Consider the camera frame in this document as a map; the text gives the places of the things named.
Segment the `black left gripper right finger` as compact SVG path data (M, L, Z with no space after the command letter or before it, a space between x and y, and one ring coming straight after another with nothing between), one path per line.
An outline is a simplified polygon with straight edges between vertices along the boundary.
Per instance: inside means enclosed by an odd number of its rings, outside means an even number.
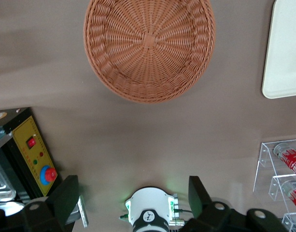
M181 232L286 232L272 212L251 208L245 215L227 204L213 201L198 176L190 176L188 200L193 217Z

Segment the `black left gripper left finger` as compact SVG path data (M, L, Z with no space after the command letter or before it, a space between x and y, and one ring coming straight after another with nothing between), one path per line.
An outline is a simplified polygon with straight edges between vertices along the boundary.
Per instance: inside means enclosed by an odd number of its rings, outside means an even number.
M78 200L78 176L69 175L45 201L31 202L11 216L0 209L0 232L71 232L75 223L67 220Z

